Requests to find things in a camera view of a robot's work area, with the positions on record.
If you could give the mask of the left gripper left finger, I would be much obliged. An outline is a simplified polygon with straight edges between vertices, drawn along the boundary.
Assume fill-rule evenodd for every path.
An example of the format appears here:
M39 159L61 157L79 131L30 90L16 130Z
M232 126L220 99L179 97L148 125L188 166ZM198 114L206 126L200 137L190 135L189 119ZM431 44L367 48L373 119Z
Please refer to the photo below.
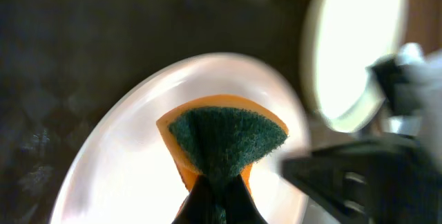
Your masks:
M213 219L214 197L209 180L198 176L172 224L209 224Z

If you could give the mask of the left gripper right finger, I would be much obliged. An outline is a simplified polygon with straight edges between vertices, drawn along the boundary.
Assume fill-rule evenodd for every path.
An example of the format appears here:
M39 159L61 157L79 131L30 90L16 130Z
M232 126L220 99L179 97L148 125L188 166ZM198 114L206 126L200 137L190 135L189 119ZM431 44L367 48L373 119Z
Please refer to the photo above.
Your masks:
M224 208L227 224L267 224L242 179L237 175L225 187Z

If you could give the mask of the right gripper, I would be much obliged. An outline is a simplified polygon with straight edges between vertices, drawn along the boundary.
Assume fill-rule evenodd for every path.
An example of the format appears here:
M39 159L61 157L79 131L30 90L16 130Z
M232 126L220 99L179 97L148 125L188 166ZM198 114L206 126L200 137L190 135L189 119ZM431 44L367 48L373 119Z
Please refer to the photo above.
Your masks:
M341 223L440 223L441 60L397 55L372 72L400 129L287 158L282 175Z

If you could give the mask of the green orange sponge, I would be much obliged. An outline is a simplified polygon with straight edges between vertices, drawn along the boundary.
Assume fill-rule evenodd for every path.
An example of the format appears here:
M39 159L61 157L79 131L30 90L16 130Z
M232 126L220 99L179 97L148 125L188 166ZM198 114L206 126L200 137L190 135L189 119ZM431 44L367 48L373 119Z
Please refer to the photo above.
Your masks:
M287 125L237 95L210 95L184 103L156 122L187 190L206 176L215 192L234 177L249 184L253 164L284 144Z

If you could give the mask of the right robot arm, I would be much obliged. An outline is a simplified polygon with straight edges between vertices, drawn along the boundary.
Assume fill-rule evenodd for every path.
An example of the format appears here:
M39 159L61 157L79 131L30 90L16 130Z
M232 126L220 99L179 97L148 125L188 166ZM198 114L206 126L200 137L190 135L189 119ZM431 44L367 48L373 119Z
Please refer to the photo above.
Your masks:
M372 72L398 131L286 159L282 175L341 223L440 223L441 56L410 43Z

